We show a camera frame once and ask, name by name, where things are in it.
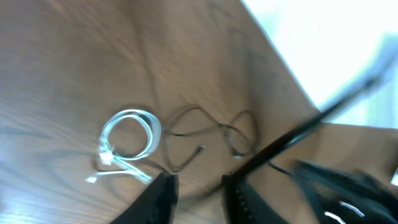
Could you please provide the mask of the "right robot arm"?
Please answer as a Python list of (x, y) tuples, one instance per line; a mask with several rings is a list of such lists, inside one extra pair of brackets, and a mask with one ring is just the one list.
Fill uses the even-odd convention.
[(293, 178), (320, 223), (397, 223), (397, 197), (367, 173), (298, 161)]

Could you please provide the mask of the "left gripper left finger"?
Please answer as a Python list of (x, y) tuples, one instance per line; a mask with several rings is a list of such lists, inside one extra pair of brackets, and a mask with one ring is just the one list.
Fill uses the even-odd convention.
[(110, 224), (170, 224), (178, 201), (178, 175), (160, 173)]

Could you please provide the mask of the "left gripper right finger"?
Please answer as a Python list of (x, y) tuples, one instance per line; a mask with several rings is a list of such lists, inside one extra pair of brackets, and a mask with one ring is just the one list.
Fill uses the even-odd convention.
[(223, 210), (228, 223), (288, 224), (245, 180), (234, 180), (232, 175), (224, 175), (221, 184)]

